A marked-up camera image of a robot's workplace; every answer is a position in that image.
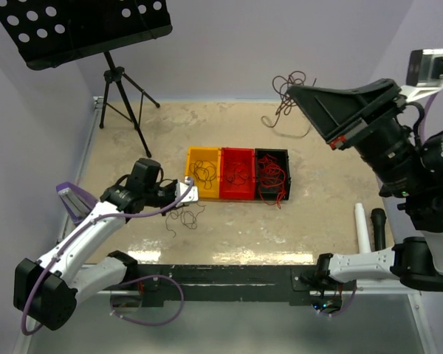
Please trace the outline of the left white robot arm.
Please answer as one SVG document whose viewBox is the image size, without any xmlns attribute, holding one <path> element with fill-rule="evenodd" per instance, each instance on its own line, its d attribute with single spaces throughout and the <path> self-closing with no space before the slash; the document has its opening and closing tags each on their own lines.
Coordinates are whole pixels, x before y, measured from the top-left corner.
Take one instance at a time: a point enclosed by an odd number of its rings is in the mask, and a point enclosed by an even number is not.
<svg viewBox="0 0 443 354">
<path fill-rule="evenodd" d="M 132 171 L 93 198 L 75 229 L 38 259 L 24 258 L 15 269 L 13 305 L 21 311 L 21 332 L 31 336 L 42 327 L 57 330 L 77 306 L 103 289 L 133 288 L 138 263 L 113 251 L 91 268 L 83 264 L 130 220 L 165 215 L 182 206 L 197 187 L 190 176 L 168 180 L 160 163 L 139 159 Z"/>
</svg>

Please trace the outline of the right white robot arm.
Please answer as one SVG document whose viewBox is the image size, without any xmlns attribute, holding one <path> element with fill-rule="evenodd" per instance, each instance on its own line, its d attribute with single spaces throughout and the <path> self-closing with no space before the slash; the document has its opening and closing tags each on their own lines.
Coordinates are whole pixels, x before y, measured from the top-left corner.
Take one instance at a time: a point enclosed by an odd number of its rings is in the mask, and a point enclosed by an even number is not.
<svg viewBox="0 0 443 354">
<path fill-rule="evenodd" d="M 422 141 L 417 125 L 398 120 L 411 106 L 425 118 L 419 104 L 425 90 L 381 79 L 346 90 L 293 85 L 286 93 L 332 150 L 357 150 L 381 181 L 380 195 L 398 198 L 417 231 L 379 251 L 322 254 L 310 283 L 329 290 L 360 279 L 393 279 L 443 292 L 443 131 Z"/>
</svg>

